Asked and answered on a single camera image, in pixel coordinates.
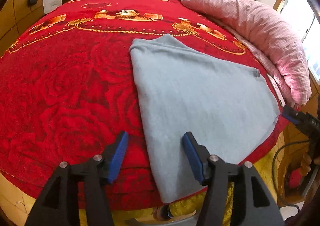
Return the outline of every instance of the red blanket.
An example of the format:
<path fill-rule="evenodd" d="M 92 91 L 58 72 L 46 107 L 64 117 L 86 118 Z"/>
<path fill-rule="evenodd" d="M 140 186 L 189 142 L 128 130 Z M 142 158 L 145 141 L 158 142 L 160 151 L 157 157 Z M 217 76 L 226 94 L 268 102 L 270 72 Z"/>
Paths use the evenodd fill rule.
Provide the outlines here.
<path fill-rule="evenodd" d="M 247 48 L 178 0 L 72 0 L 32 26 L 0 59 L 4 176 L 36 198 L 61 161 L 85 162 L 125 130 L 130 138 L 119 178 L 106 187 L 110 207 L 161 205 L 129 47 L 134 38 L 166 33 L 197 51 L 259 69 L 275 94 Z M 280 117 L 272 135 L 246 160 L 255 162 L 268 153 L 286 124 Z"/>

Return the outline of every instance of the folded cloth on nightstand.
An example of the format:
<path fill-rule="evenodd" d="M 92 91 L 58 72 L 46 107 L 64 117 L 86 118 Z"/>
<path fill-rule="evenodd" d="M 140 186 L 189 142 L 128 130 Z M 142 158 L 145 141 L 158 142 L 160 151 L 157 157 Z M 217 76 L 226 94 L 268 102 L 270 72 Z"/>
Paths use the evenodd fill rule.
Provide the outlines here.
<path fill-rule="evenodd" d="M 195 51 L 169 34 L 134 39 L 130 53 L 150 165 L 164 203 L 202 189 L 181 146 L 185 132 L 234 164 L 272 133 L 280 111 L 259 70 Z"/>

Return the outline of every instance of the pink checkered duvet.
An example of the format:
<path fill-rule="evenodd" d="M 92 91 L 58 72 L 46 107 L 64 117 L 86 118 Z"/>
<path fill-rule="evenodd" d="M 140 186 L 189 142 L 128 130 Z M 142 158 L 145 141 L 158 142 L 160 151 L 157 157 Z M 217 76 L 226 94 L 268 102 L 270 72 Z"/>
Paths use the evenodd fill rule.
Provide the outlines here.
<path fill-rule="evenodd" d="M 270 6 L 253 0 L 181 0 L 193 11 L 218 19 L 274 77 L 290 105 L 311 96 L 309 70 L 297 33 Z"/>

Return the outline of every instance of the bolt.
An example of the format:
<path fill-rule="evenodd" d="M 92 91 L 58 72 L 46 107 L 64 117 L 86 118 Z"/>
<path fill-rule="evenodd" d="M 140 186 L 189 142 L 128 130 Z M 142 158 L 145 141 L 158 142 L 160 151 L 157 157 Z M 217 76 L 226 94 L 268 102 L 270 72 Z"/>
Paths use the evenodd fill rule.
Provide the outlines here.
<path fill-rule="evenodd" d="M 102 155 L 95 155 L 95 156 L 93 157 L 93 160 L 94 160 L 94 161 L 100 161 L 100 160 L 102 160 Z"/>
<path fill-rule="evenodd" d="M 209 159 L 213 162 L 217 162 L 219 160 L 219 157 L 216 155 L 210 155 Z"/>
<path fill-rule="evenodd" d="M 59 166 L 60 166 L 61 168 L 66 168 L 66 167 L 68 166 L 68 163 L 67 163 L 66 161 L 63 161 L 63 162 L 61 162 L 61 163 L 59 164 Z"/>
<path fill-rule="evenodd" d="M 250 161 L 245 161 L 244 166 L 247 168 L 251 168 L 253 166 L 253 164 Z"/>

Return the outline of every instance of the gray blanket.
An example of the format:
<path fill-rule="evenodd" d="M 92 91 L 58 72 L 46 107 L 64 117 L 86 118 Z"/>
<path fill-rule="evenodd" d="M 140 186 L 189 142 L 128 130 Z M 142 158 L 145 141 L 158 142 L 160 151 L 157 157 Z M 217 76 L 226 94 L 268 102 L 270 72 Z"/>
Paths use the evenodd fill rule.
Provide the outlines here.
<path fill-rule="evenodd" d="M 164 203 L 202 189 L 181 147 L 185 132 L 234 164 L 272 133 L 280 111 L 259 70 L 200 53 L 169 34 L 134 39 L 130 51 L 150 165 Z"/>

